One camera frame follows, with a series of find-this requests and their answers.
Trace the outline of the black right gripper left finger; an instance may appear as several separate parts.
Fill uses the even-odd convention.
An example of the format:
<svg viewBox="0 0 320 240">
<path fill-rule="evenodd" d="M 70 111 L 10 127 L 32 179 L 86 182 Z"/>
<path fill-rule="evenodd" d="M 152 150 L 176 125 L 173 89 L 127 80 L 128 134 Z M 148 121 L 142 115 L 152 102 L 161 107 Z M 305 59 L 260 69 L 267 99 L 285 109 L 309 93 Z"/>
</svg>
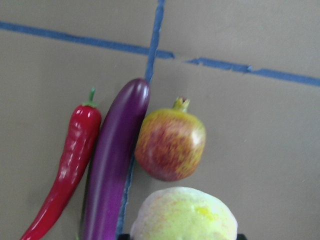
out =
<svg viewBox="0 0 320 240">
<path fill-rule="evenodd" d="M 117 240 L 130 240 L 130 239 L 131 239 L 131 236 L 128 233 L 120 234 L 117 238 Z"/>
</svg>

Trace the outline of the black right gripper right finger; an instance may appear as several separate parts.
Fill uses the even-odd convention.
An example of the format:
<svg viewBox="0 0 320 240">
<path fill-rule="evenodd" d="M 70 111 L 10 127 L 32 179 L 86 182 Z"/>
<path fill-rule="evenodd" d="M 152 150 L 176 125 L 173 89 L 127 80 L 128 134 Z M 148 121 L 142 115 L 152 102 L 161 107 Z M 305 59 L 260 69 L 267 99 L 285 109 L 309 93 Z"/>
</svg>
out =
<svg viewBox="0 0 320 240">
<path fill-rule="evenodd" d="M 237 235 L 236 240 L 248 240 L 248 239 L 244 234 L 240 233 Z"/>
</svg>

